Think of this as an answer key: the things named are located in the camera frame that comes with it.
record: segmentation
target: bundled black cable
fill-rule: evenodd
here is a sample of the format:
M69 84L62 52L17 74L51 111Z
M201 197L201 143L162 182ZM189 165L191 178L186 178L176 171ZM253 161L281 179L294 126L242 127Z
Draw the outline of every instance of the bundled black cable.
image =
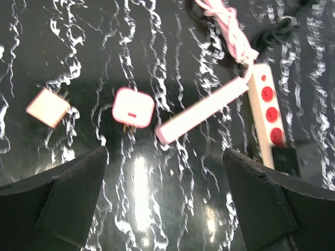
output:
M261 54L267 47L274 48L285 44L292 37L293 31L299 28L297 19L309 11L313 4L317 4L317 0L300 0L277 23L258 33L250 41L251 47Z

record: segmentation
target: black marble surface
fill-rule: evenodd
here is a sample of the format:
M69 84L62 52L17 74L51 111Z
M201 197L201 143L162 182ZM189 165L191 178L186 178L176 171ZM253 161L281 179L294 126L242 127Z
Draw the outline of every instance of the black marble surface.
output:
M294 1L225 2L251 38ZM105 144L107 173L82 250L245 250L222 162L225 148L246 153L251 140L243 98L169 146L153 133L234 77L213 27L206 32L184 4L0 1L0 185ZM286 137L319 143L325 186L335 190L335 2L320 0L299 22L259 60L272 68ZM72 105L55 130L25 112L45 86L68 91ZM133 135L111 116L122 86L156 103L151 125Z

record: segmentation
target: bundled pink cord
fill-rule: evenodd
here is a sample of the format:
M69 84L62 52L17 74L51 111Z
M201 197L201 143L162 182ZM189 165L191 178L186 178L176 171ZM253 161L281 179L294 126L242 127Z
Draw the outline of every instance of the bundled pink cord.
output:
M251 48L247 37L239 28L239 23L236 18L236 9L226 8L222 0L194 1L205 10L205 16L214 16L216 18L227 43L230 55L237 63L247 68L243 79L248 81L252 74L253 62L257 59L259 53Z

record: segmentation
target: power strip with red sockets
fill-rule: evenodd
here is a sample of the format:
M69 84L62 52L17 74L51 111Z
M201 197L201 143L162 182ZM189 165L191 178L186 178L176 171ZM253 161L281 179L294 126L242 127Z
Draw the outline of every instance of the power strip with red sockets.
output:
M285 144L286 139L271 68L264 63L256 64L248 87L263 165L275 169L271 149Z

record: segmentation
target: table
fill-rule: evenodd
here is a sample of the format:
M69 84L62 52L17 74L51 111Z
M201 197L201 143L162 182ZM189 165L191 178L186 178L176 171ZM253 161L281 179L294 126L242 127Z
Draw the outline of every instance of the table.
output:
M252 38L294 1L226 2ZM318 142L332 190L334 8L320 0L286 45L259 58L272 68L286 138ZM0 34L0 185L106 145L83 250L245 250L222 162L227 147L247 153L253 124L244 99L169 146L153 133L234 77L217 35L185 12L184 1L1 1ZM68 92L72 105L55 130L25 111L45 86ZM149 127L123 133L113 120L121 87L154 98Z

